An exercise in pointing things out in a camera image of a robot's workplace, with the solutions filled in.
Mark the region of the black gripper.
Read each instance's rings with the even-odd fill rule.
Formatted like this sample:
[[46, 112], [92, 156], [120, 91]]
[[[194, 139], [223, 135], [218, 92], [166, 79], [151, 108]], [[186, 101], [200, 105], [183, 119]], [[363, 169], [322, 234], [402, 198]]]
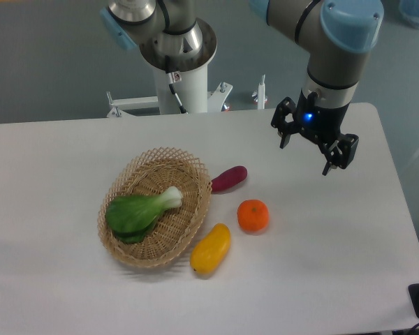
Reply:
[[[323, 149], [326, 164], [322, 175], [326, 176], [331, 170], [345, 170], [350, 165], [358, 148], [359, 137], [341, 132], [348, 104], [336, 108], [320, 107], [316, 105], [317, 98], [315, 92], [305, 96], [301, 91], [296, 106], [291, 98], [285, 97], [275, 108], [271, 126], [281, 138], [280, 149], [290, 142], [293, 134], [299, 134]], [[293, 121], [286, 121], [289, 115], [293, 116]]]

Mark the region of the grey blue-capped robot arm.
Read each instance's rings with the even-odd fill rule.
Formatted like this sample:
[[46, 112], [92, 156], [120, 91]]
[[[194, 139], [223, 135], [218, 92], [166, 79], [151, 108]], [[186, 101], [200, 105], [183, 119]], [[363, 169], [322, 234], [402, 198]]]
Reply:
[[[300, 134], [326, 159], [325, 171], [347, 168], [358, 136], [341, 123], [383, 20], [380, 1], [251, 1], [266, 24], [309, 53], [297, 101], [283, 99], [271, 124], [285, 147]], [[161, 114], [218, 112], [224, 99], [207, 90], [214, 30], [196, 15], [194, 1], [109, 1], [100, 16], [126, 50], [138, 48], [154, 74]]]

